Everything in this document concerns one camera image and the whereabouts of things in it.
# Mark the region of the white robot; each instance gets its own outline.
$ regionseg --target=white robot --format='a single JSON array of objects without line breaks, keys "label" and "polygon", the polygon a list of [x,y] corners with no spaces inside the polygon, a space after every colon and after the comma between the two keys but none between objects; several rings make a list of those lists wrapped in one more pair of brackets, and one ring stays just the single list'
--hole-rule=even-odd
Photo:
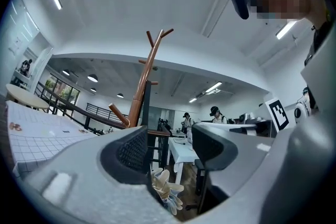
[{"label": "white robot", "polygon": [[300,98],[295,106],[294,117],[295,122],[299,123],[301,120],[309,117],[311,115],[311,109],[309,105],[309,94],[308,88],[304,88],[303,97]]}]

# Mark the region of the grid paper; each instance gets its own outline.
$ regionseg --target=grid paper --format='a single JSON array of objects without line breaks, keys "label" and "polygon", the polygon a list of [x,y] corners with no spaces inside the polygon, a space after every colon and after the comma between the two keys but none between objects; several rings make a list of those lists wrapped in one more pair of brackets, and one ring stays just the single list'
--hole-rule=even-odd
[{"label": "grid paper", "polygon": [[[10,124],[19,128],[11,130]],[[22,179],[67,146],[88,138],[70,119],[33,110],[7,101],[8,136],[15,167],[13,173]]]}]

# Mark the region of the window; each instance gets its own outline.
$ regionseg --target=window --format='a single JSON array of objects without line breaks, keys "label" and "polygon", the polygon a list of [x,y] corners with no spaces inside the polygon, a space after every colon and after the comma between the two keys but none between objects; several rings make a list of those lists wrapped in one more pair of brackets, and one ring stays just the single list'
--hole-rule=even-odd
[{"label": "window", "polygon": [[[76,104],[76,101],[79,95],[79,90],[71,87],[70,85],[66,84],[62,80],[50,74],[50,77],[47,79],[45,86],[51,91],[53,91],[55,94],[57,94],[59,97],[61,97],[62,99],[69,101],[71,104]],[[51,94],[43,90],[42,95],[44,96],[44,99],[47,99],[46,101],[49,102]],[[51,101],[55,102],[56,98],[51,97]],[[57,105],[60,106],[60,108],[62,106],[63,108],[66,108],[65,104],[63,104],[60,101],[57,102]],[[50,104],[50,109],[52,110],[54,109],[53,102],[51,102]],[[66,113],[72,116],[73,111],[66,109]]]}]

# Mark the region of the white desk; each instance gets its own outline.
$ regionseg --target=white desk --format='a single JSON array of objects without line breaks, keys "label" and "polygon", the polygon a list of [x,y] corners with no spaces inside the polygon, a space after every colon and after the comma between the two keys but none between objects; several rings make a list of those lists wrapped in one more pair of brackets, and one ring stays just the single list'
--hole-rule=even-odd
[{"label": "white desk", "polygon": [[37,109],[48,109],[49,104],[38,96],[13,84],[6,84],[8,93],[18,102]]},{"label": "white desk", "polygon": [[67,146],[97,137],[66,117],[41,113],[7,101],[9,143],[16,177],[24,179]]},{"label": "white desk", "polygon": [[199,157],[193,150],[192,145],[187,141],[187,139],[173,138],[168,139],[168,157],[167,164],[169,164],[170,154],[173,155],[175,164],[174,172],[176,173],[175,183],[179,184],[181,182],[183,163],[193,163]]}]

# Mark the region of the coat rack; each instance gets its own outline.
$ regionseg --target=coat rack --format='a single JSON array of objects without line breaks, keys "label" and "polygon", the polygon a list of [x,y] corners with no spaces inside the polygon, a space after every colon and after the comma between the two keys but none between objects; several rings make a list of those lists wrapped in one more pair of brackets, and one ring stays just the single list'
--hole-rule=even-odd
[{"label": "coat rack", "polygon": [[[164,30],[161,30],[155,42],[153,42],[151,33],[149,31],[146,32],[152,49],[146,61],[139,60],[139,63],[143,63],[145,67],[142,71],[140,81],[136,89],[137,91],[135,92],[135,95],[133,97],[133,101],[131,104],[131,109],[130,109],[128,118],[126,118],[113,103],[109,105],[110,110],[112,110],[112,112],[119,118],[119,120],[121,120],[121,122],[126,126],[126,128],[135,127],[137,124],[137,121],[140,115],[140,107],[142,103],[143,94],[145,91],[146,83],[148,81],[148,76],[153,67],[154,58],[155,58],[157,49],[159,48],[161,39],[164,38],[166,35],[170,34],[172,31],[174,31],[174,29],[170,29],[167,32],[165,32]],[[153,81],[151,84],[157,85],[159,83],[157,81]]]}]

